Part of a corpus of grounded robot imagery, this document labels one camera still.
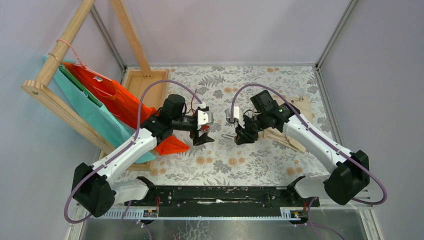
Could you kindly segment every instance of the white wall panel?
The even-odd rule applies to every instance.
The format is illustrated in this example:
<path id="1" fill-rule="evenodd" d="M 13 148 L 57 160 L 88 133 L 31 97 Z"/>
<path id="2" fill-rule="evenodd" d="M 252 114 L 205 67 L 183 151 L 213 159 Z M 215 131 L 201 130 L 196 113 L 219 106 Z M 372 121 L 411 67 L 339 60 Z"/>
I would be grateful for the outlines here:
<path id="1" fill-rule="evenodd" d="M 43 65 L 80 0 L 0 1 L 0 239 L 63 239 L 63 207 L 74 169 L 97 148 L 21 90 Z M 92 18 L 74 41 L 86 64 L 112 78 L 121 70 Z M 49 85 L 59 96 L 54 81 Z"/>
<path id="2" fill-rule="evenodd" d="M 349 0 L 126 0 L 154 65 L 315 63 Z M 137 64 L 109 1 L 97 1 L 123 60 Z"/>
<path id="3" fill-rule="evenodd" d="M 346 146 L 387 188 L 375 206 L 385 240 L 424 239 L 423 13 L 422 0 L 360 0 L 321 71 Z"/>

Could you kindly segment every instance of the red plastic bag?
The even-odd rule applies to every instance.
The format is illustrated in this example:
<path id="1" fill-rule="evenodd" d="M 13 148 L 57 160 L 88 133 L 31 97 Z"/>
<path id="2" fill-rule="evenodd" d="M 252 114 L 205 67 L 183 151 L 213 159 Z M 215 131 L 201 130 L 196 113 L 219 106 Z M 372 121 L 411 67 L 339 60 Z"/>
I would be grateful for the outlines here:
<path id="1" fill-rule="evenodd" d="M 87 88 L 97 99 L 99 99 L 116 118 L 133 129 L 137 128 L 137 113 L 140 100 L 132 95 L 117 81 L 95 74 L 83 65 L 64 62 L 63 65 L 71 74 Z M 156 112 L 154 107 L 141 107 L 141 123 Z M 182 153 L 190 147 L 178 140 L 175 136 L 170 136 L 155 150 L 160 155 Z"/>

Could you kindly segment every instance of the orange plastic bag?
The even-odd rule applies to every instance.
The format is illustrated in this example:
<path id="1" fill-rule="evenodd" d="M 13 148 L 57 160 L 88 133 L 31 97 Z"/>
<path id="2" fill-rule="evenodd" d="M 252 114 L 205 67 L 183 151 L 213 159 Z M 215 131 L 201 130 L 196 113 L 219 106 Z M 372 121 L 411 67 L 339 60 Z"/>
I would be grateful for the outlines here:
<path id="1" fill-rule="evenodd" d="M 137 128 L 139 99 L 133 96 L 117 81 L 105 76 L 99 76 L 82 65 L 69 62 L 64 62 L 63 65 L 87 90 L 106 106 L 111 114 L 131 128 Z M 140 115 L 141 122 L 144 122 L 155 112 L 156 109 L 154 107 L 147 107 L 143 104 Z M 155 150 L 160 155 L 167 155 L 182 153 L 189 148 L 188 145 L 178 140 L 175 136 L 170 136 L 156 146 Z"/>

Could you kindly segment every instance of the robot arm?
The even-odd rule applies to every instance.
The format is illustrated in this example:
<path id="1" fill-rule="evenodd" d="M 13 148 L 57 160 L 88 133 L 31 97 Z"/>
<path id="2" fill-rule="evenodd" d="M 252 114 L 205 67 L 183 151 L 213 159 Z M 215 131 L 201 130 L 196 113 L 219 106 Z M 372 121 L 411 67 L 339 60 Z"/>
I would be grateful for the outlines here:
<path id="1" fill-rule="evenodd" d="M 94 169 L 104 167 L 84 182 L 73 198 L 94 217 L 100 217 L 115 204 L 141 200 L 146 196 L 148 187 L 141 180 L 116 181 L 137 159 L 171 136 L 173 130 L 190 132 L 195 146 L 213 142 L 208 137 L 209 124 L 213 123 L 209 108 L 200 106 L 193 115 L 188 116 L 182 113 L 184 104 L 184 97 L 169 95 L 159 113 L 153 114 L 141 124 L 138 135 L 133 134 L 113 152 L 91 166 L 81 163 L 75 169 L 72 189 Z"/>
<path id="2" fill-rule="evenodd" d="M 339 145 L 309 124 L 305 116 L 300 114 L 311 129 L 337 146 L 339 150 L 330 148 L 313 135 L 286 104 L 278 105 L 267 90 L 253 96 L 251 101 L 258 111 L 258 114 L 252 117 L 242 114 L 239 107 L 234 107 L 234 121 L 230 122 L 230 110 L 226 110 L 227 121 L 236 125 L 234 141 L 237 145 L 254 143 L 258 140 L 258 132 L 267 128 L 276 128 L 302 144 L 330 173 L 324 176 L 304 176 L 297 179 L 294 182 L 294 188 L 302 198 L 330 197 L 336 203 L 345 205 L 370 183 L 367 174 L 339 154 L 342 151 L 369 169 L 368 156 L 364 152 L 359 150 L 353 153 L 350 149 Z"/>

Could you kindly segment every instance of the patterned table surface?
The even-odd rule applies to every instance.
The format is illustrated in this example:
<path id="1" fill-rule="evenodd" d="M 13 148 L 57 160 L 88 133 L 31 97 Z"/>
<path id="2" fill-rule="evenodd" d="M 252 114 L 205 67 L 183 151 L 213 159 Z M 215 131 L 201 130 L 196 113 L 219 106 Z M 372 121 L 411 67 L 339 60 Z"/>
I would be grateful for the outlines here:
<path id="1" fill-rule="evenodd" d="M 254 144 L 237 146 L 231 136 L 235 129 L 226 124 L 225 109 L 235 92 L 248 83 L 269 86 L 287 97 L 308 96 L 315 115 L 313 124 L 331 136 L 330 122 L 325 113 L 312 67 L 255 66 L 181 66 L 170 69 L 172 80 L 183 83 L 206 102 L 214 115 L 209 136 L 215 142 L 192 146 L 187 132 L 175 135 L 190 146 L 190 150 L 159 156 L 150 172 L 126 171 L 119 180 L 146 176 L 157 185 L 231 185 L 286 186 L 301 175 L 327 174 L 324 166 L 310 153 L 292 150 L 279 142 L 261 139 Z M 242 110 L 253 109 L 250 97 L 262 91 L 259 87 L 243 90 L 236 100 Z M 170 84 L 169 93 L 182 95 L 190 106 L 191 95 Z"/>

